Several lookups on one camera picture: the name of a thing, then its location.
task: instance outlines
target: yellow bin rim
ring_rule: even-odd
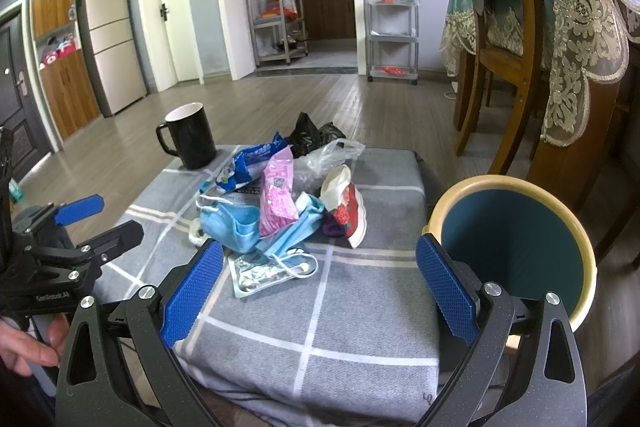
[[[569,323],[571,324],[572,331],[577,330],[582,324],[584,318],[587,316],[587,313],[591,308],[591,303],[593,302],[593,296],[596,293],[596,260],[593,254],[593,248],[591,247],[591,241],[589,241],[589,236],[584,231],[584,228],[580,224],[580,221],[578,221],[578,218],[574,216],[574,213],[572,213],[572,211],[570,211],[562,201],[549,194],[543,188],[519,178],[500,176],[498,174],[485,174],[483,176],[468,178],[456,183],[442,195],[433,209],[429,222],[422,229],[422,233],[432,233],[433,237],[435,237],[440,243],[442,241],[441,235],[444,220],[456,203],[475,192],[496,188],[500,190],[512,190],[513,192],[519,192],[520,194],[529,196],[539,203],[544,204],[546,208],[553,211],[558,217],[560,217],[560,219],[562,219],[562,222],[564,222],[565,226],[574,236],[582,258],[583,272],[580,298],[578,299],[575,310],[569,317]],[[516,339],[512,340],[510,337],[510,341],[507,342],[507,345],[516,347],[518,344]]]

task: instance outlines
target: tablecloth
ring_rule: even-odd
[[[200,184],[239,146],[219,147],[201,171],[174,160],[119,220],[135,219],[142,244],[103,267],[102,301],[129,298],[187,263]],[[353,250],[320,232],[305,242],[316,275],[234,296],[228,266],[174,351],[205,387],[276,426],[414,423],[436,396],[436,305],[415,264],[427,204],[440,191],[415,153],[366,149],[351,163],[367,212]]]
[[[488,0],[487,39],[522,55],[522,3]],[[589,81],[617,82],[628,64],[628,39],[640,41],[640,0],[544,0],[543,70],[550,72],[550,97],[542,139],[568,146],[584,132]],[[449,0],[441,52],[449,76],[458,74],[460,52],[475,54],[472,0]]]

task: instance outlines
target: black mug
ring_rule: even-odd
[[[162,129],[165,127],[174,139],[175,150],[169,149],[164,142]],[[156,135],[164,152],[178,156],[189,170],[200,169],[216,157],[216,144],[211,136],[204,106],[200,102],[188,103],[172,110],[164,117],[164,123],[156,127]]]

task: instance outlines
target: mug handle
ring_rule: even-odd
[[[162,137],[162,129],[166,128],[166,122],[162,122],[158,127],[156,127],[156,136],[158,136],[158,141],[160,142],[160,147],[162,150],[171,156],[180,156],[178,152],[174,149],[169,149],[164,142],[164,137]]]

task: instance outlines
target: blue plastic wrapper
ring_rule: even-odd
[[[258,179],[269,158],[286,146],[287,142],[277,132],[270,143],[252,145],[237,152],[216,179],[218,193],[231,192]]]

